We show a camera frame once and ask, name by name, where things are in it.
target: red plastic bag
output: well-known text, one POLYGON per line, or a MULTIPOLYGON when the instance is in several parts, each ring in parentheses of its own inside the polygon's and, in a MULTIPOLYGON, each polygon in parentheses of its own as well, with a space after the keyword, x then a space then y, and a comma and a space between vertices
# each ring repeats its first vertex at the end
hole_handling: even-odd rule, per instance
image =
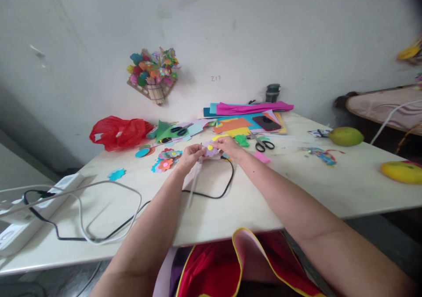
POLYGON ((103 144, 105 150, 110 152, 138 145, 153 128, 152 124, 143 119, 123 120, 110 116, 92 127, 89 138, 93 143, 103 144), (96 140, 96 134, 101 134, 101 138, 96 140))

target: white marble table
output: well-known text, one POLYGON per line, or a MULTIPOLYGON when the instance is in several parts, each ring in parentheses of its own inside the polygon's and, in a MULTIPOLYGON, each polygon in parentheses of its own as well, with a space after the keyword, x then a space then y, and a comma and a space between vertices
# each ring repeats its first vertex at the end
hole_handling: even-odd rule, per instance
MULTIPOLYGON (((290 138, 313 137, 308 130, 326 129, 316 122, 295 113, 283 113, 290 138)), ((215 134, 206 130, 189 142, 179 142, 173 147, 183 150, 186 146, 210 140, 215 134)), ((353 147, 334 145, 329 139, 326 149, 333 152, 338 161, 335 168, 328 167, 316 156, 308 154, 287 141, 288 138, 271 138, 276 149, 266 152, 272 160, 268 165, 300 185, 336 215, 342 218, 356 217, 386 211, 422 206, 422 186, 405 185, 388 179, 379 171, 383 162, 402 158, 362 143, 353 147)), ((254 144, 248 151, 255 152, 254 144)), ((107 179, 107 175, 120 167, 127 170, 119 182, 142 193, 143 203, 151 200, 169 175, 152 173, 151 166, 164 146, 156 148, 153 155, 135 158, 137 148, 124 152, 102 152, 80 172, 87 177, 83 184, 107 179)), ((182 210, 174 239, 175 246, 225 239, 239 227, 252 231, 280 229, 283 225, 269 210, 259 191, 250 183, 242 169, 235 166, 233 182, 227 194, 218 200, 193 197, 191 208, 184 211, 188 194, 182 195, 182 210)), ((218 196, 224 190, 231 175, 226 161, 204 162, 196 183, 196 191, 218 196)), ((189 188, 191 179, 185 180, 189 188)), ((134 193, 115 186, 100 185, 81 193, 84 206, 84 223, 96 237, 104 237, 128 219, 138 198, 134 193)), ((81 236, 78 229, 77 205, 68 199, 52 220, 58 223, 61 236, 81 236)), ((70 264, 110 259, 121 241, 95 246, 85 242, 59 241, 53 228, 45 225, 38 234, 16 255, 0 260, 0 275, 54 268, 70 264)))

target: person's forearm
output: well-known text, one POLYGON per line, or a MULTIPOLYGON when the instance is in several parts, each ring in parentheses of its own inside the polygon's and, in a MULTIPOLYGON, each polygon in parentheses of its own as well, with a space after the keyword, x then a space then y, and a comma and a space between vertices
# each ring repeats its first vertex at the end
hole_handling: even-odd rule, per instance
POLYGON ((302 188, 243 151, 235 160, 326 281, 344 296, 407 295, 412 281, 302 188))
POLYGON ((154 288, 176 230, 185 174, 173 170, 137 219, 91 296, 135 295, 154 288))

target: black-handled scissors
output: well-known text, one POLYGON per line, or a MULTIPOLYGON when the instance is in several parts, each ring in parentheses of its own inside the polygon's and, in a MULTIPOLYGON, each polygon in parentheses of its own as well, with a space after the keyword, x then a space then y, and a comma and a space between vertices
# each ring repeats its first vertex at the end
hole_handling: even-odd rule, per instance
POLYGON ((252 132, 249 132, 249 135, 256 140, 256 144, 255 144, 255 148, 257 149, 257 151, 259 152, 265 152, 265 148, 267 148, 268 150, 274 150, 274 148, 276 147, 272 142, 270 141, 261 141, 258 139, 258 137, 253 134, 252 132))
POLYGON ((185 135, 186 132, 188 132, 188 128, 192 125, 193 125, 193 123, 190 123, 190 124, 188 124, 187 126, 184 126, 184 127, 175 127, 171 130, 171 132, 172 133, 177 132, 177 135, 181 137, 181 136, 185 135))

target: power strip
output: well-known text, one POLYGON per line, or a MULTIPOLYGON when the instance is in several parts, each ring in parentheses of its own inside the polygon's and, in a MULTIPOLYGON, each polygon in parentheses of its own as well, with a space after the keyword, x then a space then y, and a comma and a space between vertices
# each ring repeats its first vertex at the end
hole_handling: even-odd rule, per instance
MULTIPOLYGON (((69 191, 77 188, 84 179, 85 177, 82 174, 76 173, 65 176, 55 186, 62 188, 65 191, 69 191)), ((49 192, 60 194, 63 191, 52 188, 49 192)), ((50 201, 35 205, 34 208, 44 218, 48 219, 68 197, 69 195, 57 197, 50 201)), ((8 257, 19 252, 43 225, 45 225, 44 222, 37 218, 33 218, 25 225, 10 225, 7 227, 0 233, 0 258, 8 257)))

